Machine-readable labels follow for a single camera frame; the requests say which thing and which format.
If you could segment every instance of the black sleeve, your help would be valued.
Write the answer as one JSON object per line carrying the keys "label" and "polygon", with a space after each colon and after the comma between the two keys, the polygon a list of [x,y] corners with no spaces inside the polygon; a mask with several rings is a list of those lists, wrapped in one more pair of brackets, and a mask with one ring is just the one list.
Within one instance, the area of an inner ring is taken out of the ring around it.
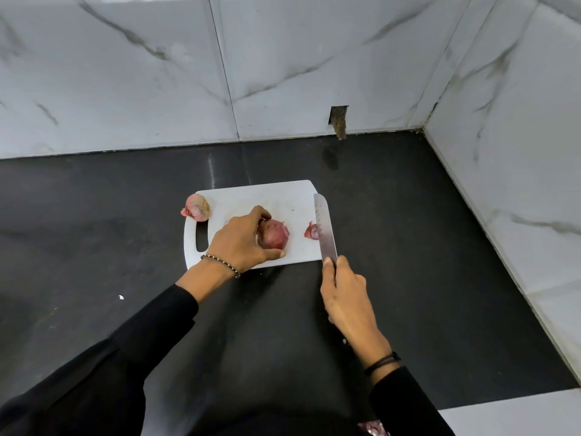
{"label": "black sleeve", "polygon": [[407,367],[394,370],[375,384],[369,401],[391,436],[454,436]]}
{"label": "black sleeve", "polygon": [[104,341],[0,408],[0,434],[139,436],[143,382],[193,326],[198,303],[171,286]]}

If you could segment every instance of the red onion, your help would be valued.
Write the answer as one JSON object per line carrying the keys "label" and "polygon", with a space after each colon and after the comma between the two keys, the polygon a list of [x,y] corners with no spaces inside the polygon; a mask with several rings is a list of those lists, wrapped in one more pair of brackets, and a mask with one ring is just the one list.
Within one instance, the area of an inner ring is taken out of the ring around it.
{"label": "red onion", "polygon": [[210,218],[210,204],[201,194],[192,194],[186,199],[181,215],[192,217],[197,222],[205,222]]}
{"label": "red onion", "polygon": [[261,220],[258,223],[258,244],[263,249],[284,249],[289,241],[289,230],[284,222]]}
{"label": "red onion", "polygon": [[319,227],[312,220],[309,222],[309,227],[304,232],[304,236],[309,239],[319,240]]}

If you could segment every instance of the black bracelet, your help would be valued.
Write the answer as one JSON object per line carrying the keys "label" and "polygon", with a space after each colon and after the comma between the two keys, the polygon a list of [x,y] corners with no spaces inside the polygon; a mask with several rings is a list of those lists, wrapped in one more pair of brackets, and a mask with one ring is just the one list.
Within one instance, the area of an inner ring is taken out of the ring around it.
{"label": "black bracelet", "polygon": [[221,264],[225,264],[226,266],[228,266],[230,268],[230,271],[234,272],[234,278],[240,278],[240,276],[242,275],[240,272],[236,271],[233,266],[230,266],[228,263],[226,263],[222,259],[219,259],[218,257],[214,257],[213,255],[202,254],[200,259],[202,259],[202,260],[203,259],[212,259],[212,260],[215,260],[216,262],[220,262]]}
{"label": "black bracelet", "polygon": [[371,366],[367,367],[365,369],[365,374],[367,376],[370,376],[376,369],[380,368],[381,366],[386,366],[386,365],[391,364],[391,363],[397,363],[398,361],[401,361],[401,360],[402,359],[399,357],[399,355],[396,352],[392,352],[388,356],[384,356],[379,361],[377,361],[377,362],[373,363]]}

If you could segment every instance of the black countertop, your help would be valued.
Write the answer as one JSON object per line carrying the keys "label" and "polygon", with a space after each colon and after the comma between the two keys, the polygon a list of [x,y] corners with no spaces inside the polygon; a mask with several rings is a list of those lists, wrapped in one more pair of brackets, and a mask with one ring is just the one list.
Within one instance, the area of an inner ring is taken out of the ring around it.
{"label": "black countertop", "polygon": [[[0,401],[185,271],[190,193],[302,179],[439,409],[577,387],[424,137],[398,132],[0,161]],[[320,265],[250,271],[214,293],[146,382],[143,434],[256,408],[370,417]]]}

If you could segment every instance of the peeled onion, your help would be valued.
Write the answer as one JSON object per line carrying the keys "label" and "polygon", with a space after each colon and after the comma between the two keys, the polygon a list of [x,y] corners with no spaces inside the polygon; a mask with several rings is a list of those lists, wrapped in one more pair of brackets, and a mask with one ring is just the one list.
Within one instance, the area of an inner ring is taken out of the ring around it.
{"label": "peeled onion", "polygon": [[283,222],[273,219],[261,220],[256,234],[263,249],[284,249],[291,235]]}
{"label": "peeled onion", "polygon": [[304,232],[304,236],[306,238],[309,238],[309,239],[319,240],[319,229],[318,228],[319,227],[317,226],[317,224],[313,223],[313,221],[311,220],[309,222],[309,227]]}
{"label": "peeled onion", "polygon": [[196,222],[205,222],[210,218],[210,204],[201,194],[192,194],[186,199],[181,215],[192,217]]}

